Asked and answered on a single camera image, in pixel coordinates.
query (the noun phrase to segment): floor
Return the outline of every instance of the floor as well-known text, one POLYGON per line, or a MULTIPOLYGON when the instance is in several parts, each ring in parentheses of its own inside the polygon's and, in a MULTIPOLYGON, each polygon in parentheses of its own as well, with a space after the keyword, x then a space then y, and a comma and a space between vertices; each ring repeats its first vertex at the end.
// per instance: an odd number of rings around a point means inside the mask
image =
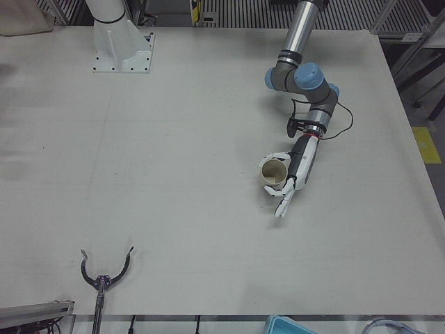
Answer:
MULTIPOLYGON (((432 60, 432 51, 424 49, 412 61, 407 72, 413 72, 419 67, 432 60)), ((411 88, 400 95, 408 120, 413 127, 427 127, 440 155, 442 164, 426 164, 432 186, 435 190, 437 200, 445 215, 445 111, 435 121, 428 121, 429 113, 434 109, 436 103, 445 94, 445 83, 436 88, 421 103, 420 108, 413 106, 414 101, 426 92, 435 83, 445 77, 445 64, 437 68, 433 73, 414 84, 411 88)))

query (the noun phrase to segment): blue plastic container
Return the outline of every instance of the blue plastic container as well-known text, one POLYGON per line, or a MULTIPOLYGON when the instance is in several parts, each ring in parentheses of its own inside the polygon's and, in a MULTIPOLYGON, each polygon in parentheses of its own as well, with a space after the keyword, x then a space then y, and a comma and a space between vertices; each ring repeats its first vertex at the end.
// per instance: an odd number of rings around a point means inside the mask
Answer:
POLYGON ((288 317, 271 315, 267 318, 263 334, 316 334, 306 329, 288 317))

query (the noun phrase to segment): reacher grabber tool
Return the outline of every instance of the reacher grabber tool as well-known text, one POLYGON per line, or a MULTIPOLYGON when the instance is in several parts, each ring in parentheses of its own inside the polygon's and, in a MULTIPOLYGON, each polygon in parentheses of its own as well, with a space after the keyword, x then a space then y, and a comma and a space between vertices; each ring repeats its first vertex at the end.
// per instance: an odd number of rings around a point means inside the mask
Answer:
POLYGON ((131 247, 130 251, 127 253, 127 257, 125 258, 124 268, 121 270, 119 275, 117 275, 114 278, 110 278, 109 275, 98 275, 98 277, 95 280, 93 280, 86 273, 85 263, 86 260, 88 259, 88 256, 86 255, 86 252, 83 249, 81 249, 83 256, 81 264, 83 279, 89 285, 91 285, 97 290, 95 318, 94 322, 92 323, 92 334, 99 334, 100 332, 100 324, 102 322, 102 308, 104 307, 104 300, 105 300, 105 291, 110 289, 115 283, 117 283, 127 272, 128 267, 130 265, 130 253, 133 250, 133 248, 134 247, 131 247))

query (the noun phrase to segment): blue joint cap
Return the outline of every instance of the blue joint cap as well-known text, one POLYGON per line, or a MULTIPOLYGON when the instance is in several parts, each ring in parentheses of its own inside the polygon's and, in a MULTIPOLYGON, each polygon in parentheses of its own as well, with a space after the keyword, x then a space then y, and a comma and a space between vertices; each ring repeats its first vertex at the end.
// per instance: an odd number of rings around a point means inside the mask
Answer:
POLYGON ((269 89, 275 89, 275 87, 272 85, 272 70, 273 68, 269 68, 264 76, 264 83, 269 89))
POLYGON ((313 90, 323 83, 325 76, 315 63, 301 65, 293 75, 296 85, 303 90, 313 90))
POLYGON ((337 94, 337 96, 340 96, 340 89, 335 86, 333 83, 328 83, 329 87, 337 94))

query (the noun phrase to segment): yellow sign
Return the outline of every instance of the yellow sign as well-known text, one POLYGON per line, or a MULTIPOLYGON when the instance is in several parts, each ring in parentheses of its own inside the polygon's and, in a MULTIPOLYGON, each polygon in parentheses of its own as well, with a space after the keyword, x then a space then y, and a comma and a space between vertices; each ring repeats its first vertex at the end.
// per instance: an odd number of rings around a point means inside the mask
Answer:
POLYGON ((412 133, 419 146, 419 151, 425 164, 441 164, 439 153, 432 141, 427 127, 412 127, 412 133))

